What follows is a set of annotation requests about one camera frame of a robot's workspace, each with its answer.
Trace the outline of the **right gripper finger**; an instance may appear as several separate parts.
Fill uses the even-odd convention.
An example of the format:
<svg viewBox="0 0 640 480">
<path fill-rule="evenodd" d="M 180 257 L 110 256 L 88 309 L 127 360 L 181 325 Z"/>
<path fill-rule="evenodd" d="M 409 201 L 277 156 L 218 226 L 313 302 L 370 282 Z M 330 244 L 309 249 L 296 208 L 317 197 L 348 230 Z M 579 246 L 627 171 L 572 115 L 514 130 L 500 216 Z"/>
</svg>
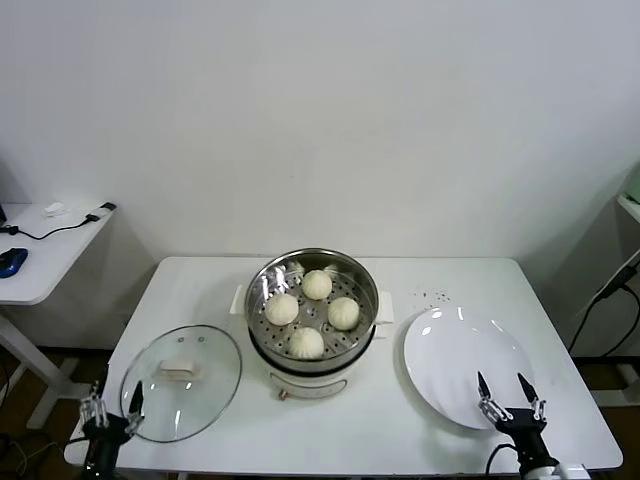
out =
<svg viewBox="0 0 640 480">
<path fill-rule="evenodd" d="M 522 373 L 517 374 L 524 396 L 529 403 L 528 408 L 517 411 L 517 421 L 521 425 L 545 425 L 546 401 L 542 400 L 535 387 L 524 377 Z"/>
<path fill-rule="evenodd" d="M 478 406 L 482 414 L 493 425 L 497 425 L 499 422 L 511 421 L 513 415 L 493 399 L 486 380 L 480 371 L 477 372 L 477 380 L 480 396 Z"/>
</svg>

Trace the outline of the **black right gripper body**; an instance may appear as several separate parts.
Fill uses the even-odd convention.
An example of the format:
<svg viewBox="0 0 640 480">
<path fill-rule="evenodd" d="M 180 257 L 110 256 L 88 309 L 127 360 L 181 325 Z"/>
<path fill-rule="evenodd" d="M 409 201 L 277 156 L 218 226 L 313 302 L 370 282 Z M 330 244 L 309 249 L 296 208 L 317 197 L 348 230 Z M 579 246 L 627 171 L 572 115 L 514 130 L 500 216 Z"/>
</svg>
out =
<svg viewBox="0 0 640 480">
<path fill-rule="evenodd" d="M 516 448 L 521 468 L 555 467 L 553 458 L 542 438 L 546 422 L 534 417 L 534 411 L 524 408 L 508 408 L 509 417 L 495 422 L 496 429 L 508 435 Z"/>
</svg>

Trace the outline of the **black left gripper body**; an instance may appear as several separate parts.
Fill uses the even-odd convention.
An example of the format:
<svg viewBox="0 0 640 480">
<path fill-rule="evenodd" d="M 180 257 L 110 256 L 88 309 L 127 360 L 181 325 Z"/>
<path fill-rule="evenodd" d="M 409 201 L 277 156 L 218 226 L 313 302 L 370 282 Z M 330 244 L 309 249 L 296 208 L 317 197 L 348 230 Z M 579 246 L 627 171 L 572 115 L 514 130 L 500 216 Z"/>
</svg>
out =
<svg viewBox="0 0 640 480">
<path fill-rule="evenodd" d="M 82 467 L 83 479 L 114 479 L 119 450 L 132 435 L 128 419 L 107 415 L 108 424 L 98 426 L 92 418 L 83 426 L 89 441 Z"/>
</svg>

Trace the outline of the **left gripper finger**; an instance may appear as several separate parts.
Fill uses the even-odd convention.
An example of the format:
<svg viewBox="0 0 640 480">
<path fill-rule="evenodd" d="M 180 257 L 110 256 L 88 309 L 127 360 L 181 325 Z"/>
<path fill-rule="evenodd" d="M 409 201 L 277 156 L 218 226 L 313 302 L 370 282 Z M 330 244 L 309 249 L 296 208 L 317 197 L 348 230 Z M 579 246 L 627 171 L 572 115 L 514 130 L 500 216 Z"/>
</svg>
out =
<svg viewBox="0 0 640 480">
<path fill-rule="evenodd" d="M 89 395 L 80 402 L 80 418 L 84 424 L 93 423 L 97 428 L 108 426 L 108 414 L 102 394 L 105 382 L 96 381 L 89 390 Z"/>
<path fill-rule="evenodd" d="M 144 420 L 142 406 L 144 402 L 143 384 L 138 381 L 131 396 L 127 415 L 128 426 L 125 429 L 127 434 L 135 434 Z"/>
</svg>

